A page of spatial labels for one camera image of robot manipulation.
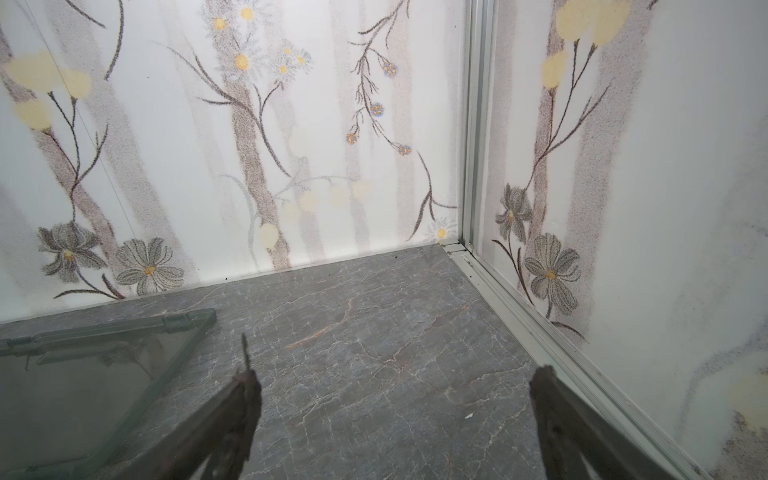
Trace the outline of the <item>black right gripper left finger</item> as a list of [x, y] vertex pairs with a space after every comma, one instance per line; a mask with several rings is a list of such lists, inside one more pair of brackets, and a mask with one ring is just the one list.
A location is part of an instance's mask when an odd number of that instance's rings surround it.
[[252, 368], [245, 335], [245, 369], [152, 449], [117, 475], [119, 479], [237, 479], [250, 458], [262, 413], [262, 386]]

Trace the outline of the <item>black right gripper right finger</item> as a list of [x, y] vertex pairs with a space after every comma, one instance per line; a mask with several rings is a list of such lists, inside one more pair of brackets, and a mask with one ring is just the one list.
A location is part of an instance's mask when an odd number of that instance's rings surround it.
[[535, 370], [529, 394], [547, 478], [672, 477], [563, 383], [552, 366]]

